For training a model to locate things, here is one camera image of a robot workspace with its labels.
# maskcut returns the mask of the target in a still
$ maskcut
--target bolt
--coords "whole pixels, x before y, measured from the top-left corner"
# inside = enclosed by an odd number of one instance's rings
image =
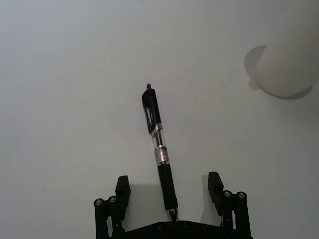
[[[158,228],[158,230],[163,229],[163,224],[162,224],[162,223],[159,223],[159,224],[157,225],[157,228]]]
[[[110,203],[115,202],[116,201],[116,197],[111,197],[109,201],[110,201]]]
[[[238,197],[240,197],[240,198],[245,198],[245,197],[246,197],[246,195],[245,195],[245,194],[243,194],[243,193],[239,193],[239,194],[238,194]]]
[[[224,195],[228,198],[231,196],[230,192],[224,192]]]
[[[95,202],[95,205],[96,206],[99,206],[99,205],[101,205],[103,203],[103,201],[101,200],[101,199],[99,199],[99,200],[97,200],[96,202]]]

